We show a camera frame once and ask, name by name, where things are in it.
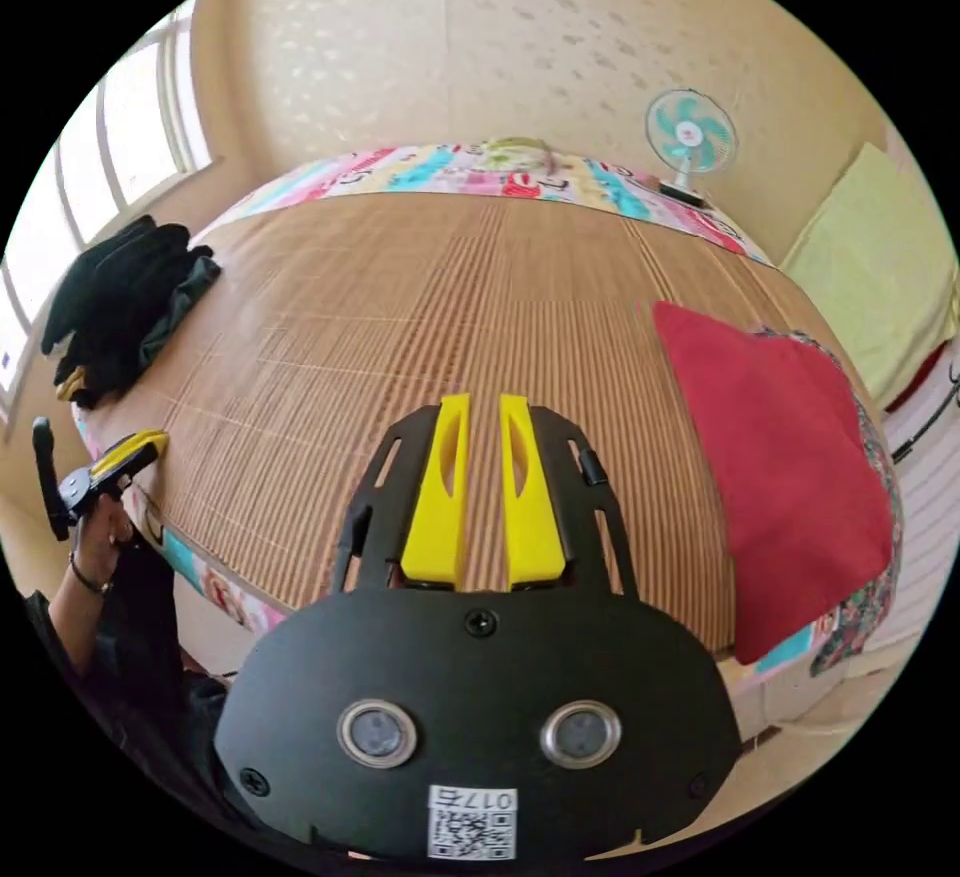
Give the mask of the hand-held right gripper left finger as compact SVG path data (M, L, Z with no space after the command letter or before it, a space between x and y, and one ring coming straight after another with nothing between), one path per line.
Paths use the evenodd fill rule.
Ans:
M460 587L464 580L471 397L442 398L400 560L411 587Z

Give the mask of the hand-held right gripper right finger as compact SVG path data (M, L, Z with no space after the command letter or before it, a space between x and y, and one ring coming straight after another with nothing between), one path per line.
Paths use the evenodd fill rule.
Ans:
M554 586L567 574L542 417L543 409L523 396L499 397L503 534L510 591Z

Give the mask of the person's left hand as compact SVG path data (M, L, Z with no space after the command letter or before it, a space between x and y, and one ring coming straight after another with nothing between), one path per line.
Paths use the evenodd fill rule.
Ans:
M99 496L80 519L71 567L84 587L94 593L109 589L120 548L133 536L133 524L123 504L109 494Z

